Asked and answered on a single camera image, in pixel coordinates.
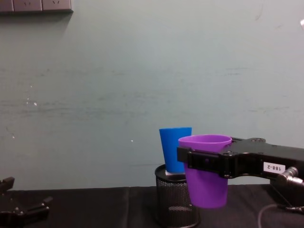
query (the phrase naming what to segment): table surface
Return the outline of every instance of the table surface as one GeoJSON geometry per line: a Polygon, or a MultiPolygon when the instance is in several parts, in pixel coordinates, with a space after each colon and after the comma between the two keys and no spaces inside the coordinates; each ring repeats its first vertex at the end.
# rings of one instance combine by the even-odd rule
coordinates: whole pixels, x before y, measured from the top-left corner
{"type": "MultiPolygon", "coordinates": [[[[202,209],[199,228],[257,228],[257,215],[275,203],[270,185],[230,185],[227,205],[202,209]]],[[[10,191],[24,205],[47,196],[54,201],[47,221],[27,228],[159,228],[154,220],[156,187],[10,191]]],[[[304,215],[272,208],[263,228],[302,228],[304,215]]]]}

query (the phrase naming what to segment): black cable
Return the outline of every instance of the black cable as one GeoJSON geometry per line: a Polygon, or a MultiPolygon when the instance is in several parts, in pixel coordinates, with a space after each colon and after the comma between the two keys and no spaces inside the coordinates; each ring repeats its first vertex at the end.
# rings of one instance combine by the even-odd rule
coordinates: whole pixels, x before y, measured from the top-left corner
{"type": "Polygon", "coordinates": [[[263,207],[260,212],[258,213],[258,217],[257,217],[257,225],[258,225],[258,228],[262,228],[262,215],[264,213],[264,211],[270,209],[270,208],[277,208],[278,205],[277,204],[270,204],[270,205],[267,205],[265,207],[263,207]]]}

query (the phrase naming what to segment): electrical outlet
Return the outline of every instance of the electrical outlet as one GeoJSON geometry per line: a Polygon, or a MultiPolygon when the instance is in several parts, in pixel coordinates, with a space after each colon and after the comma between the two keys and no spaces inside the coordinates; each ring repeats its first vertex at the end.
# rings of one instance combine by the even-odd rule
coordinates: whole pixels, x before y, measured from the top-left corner
{"type": "Polygon", "coordinates": [[[42,0],[44,11],[48,10],[72,10],[71,0],[42,0]]]}
{"type": "Polygon", "coordinates": [[[13,12],[13,0],[0,0],[0,12],[13,12]]]}
{"type": "Polygon", "coordinates": [[[13,0],[15,12],[42,11],[41,0],[13,0]]]}

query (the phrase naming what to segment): cup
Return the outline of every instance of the cup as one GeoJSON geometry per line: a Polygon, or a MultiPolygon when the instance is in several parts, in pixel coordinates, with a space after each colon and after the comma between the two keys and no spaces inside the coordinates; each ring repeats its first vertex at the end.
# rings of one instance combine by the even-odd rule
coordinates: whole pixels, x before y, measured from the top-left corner
{"type": "Polygon", "coordinates": [[[177,160],[177,147],[179,138],[190,136],[191,127],[176,127],[160,129],[161,145],[163,156],[165,158],[166,171],[169,173],[185,172],[184,164],[177,160]]]}
{"type": "MultiPolygon", "coordinates": [[[[193,150],[218,153],[225,146],[231,145],[232,139],[225,135],[193,135],[179,139],[179,146],[193,150]]],[[[217,173],[188,168],[184,164],[190,199],[200,208],[219,208],[227,202],[228,180],[217,173]]]]}

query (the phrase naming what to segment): mesh pencil holder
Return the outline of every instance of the mesh pencil holder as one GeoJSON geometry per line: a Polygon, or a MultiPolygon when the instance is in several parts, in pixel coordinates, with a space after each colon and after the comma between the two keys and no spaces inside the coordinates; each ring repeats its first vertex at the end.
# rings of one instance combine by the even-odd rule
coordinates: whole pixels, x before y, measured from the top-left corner
{"type": "Polygon", "coordinates": [[[200,223],[199,210],[191,204],[184,174],[166,175],[165,165],[155,170],[156,219],[164,228],[191,228],[200,223]]]}

